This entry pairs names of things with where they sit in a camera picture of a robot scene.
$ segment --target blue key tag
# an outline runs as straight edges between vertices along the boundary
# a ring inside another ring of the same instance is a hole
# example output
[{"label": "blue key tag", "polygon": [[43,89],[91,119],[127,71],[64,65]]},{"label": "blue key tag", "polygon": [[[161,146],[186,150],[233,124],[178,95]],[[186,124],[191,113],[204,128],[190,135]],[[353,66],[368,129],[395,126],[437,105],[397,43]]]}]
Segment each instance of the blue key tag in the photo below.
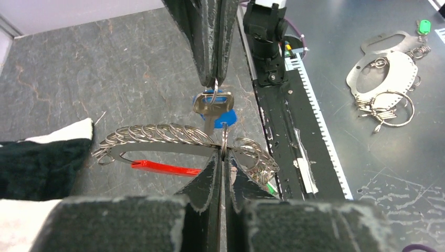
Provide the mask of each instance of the blue key tag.
[{"label": "blue key tag", "polygon": [[[213,90],[207,90],[205,91],[206,93],[213,93]],[[225,101],[225,97],[216,97],[215,102],[224,102]],[[196,100],[196,96],[193,97],[193,103],[195,103]],[[207,98],[206,102],[210,103],[211,102],[211,98]],[[226,112],[224,114],[222,114],[217,120],[215,120],[215,129],[222,129],[224,124],[227,124],[227,126],[232,126],[236,123],[236,121],[238,120],[235,110],[231,109],[229,112]]]}]

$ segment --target metal key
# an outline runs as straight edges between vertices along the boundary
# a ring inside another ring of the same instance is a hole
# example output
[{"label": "metal key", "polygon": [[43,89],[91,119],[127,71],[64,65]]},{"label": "metal key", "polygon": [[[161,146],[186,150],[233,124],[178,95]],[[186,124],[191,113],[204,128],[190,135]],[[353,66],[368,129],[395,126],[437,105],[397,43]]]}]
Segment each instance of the metal key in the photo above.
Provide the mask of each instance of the metal key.
[{"label": "metal key", "polygon": [[200,93],[193,103],[193,111],[204,116],[204,133],[208,136],[213,135],[215,120],[234,107],[234,97],[232,93],[216,93],[215,100],[211,103],[213,95],[212,92]]}]

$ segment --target scratched surface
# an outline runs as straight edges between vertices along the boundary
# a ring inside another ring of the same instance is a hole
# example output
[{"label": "scratched surface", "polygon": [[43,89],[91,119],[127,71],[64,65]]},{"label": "scratched surface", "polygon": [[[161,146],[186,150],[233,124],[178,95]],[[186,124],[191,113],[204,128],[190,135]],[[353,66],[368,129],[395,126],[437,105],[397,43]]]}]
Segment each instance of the scratched surface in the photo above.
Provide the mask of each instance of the scratched surface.
[{"label": "scratched surface", "polygon": [[[204,89],[187,46],[164,8],[15,39],[0,76],[2,140],[47,134],[86,117],[96,122],[93,149],[125,125],[175,122],[202,128],[192,98]],[[248,137],[264,146],[238,32],[222,89],[234,94],[239,118],[229,128],[230,138]],[[221,130],[215,134],[221,138]],[[208,159],[161,152],[127,157],[197,168]],[[87,160],[73,194],[169,195],[190,180],[119,162],[95,163]]]},{"label": "scratched surface", "polygon": [[357,117],[345,82],[365,39],[396,30],[415,35],[416,19],[429,19],[433,29],[445,22],[427,0],[288,1],[287,7],[305,34],[304,64],[354,198],[382,209],[400,247],[423,243],[445,251],[445,45],[437,34],[428,36],[432,52],[417,61],[422,84],[409,94],[416,115],[405,127],[372,135],[376,122]]}]

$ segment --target red plastic strip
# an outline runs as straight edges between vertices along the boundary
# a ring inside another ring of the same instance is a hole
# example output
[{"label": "red plastic strip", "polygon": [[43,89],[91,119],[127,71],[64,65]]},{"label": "red plastic strip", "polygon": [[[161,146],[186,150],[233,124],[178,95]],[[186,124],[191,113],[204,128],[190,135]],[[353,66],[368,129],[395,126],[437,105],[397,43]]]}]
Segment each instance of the red plastic strip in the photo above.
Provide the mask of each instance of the red plastic strip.
[{"label": "red plastic strip", "polygon": [[156,172],[156,173],[188,176],[188,177],[194,177],[201,172],[200,169],[191,169],[168,164],[159,164],[148,160],[134,161],[134,163],[131,164],[131,168],[148,172]]}]

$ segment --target white wall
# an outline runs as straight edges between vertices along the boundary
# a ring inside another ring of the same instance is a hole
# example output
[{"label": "white wall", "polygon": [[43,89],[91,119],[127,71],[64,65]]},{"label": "white wall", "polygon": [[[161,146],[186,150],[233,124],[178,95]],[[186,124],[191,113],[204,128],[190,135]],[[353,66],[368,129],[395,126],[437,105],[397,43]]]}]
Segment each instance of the white wall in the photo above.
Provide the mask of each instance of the white wall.
[{"label": "white wall", "polygon": [[161,0],[0,0],[0,14],[29,35],[163,6]]},{"label": "white wall", "polygon": [[3,64],[6,61],[6,57],[12,42],[13,40],[6,35],[6,33],[0,30],[0,74],[2,73]]}]

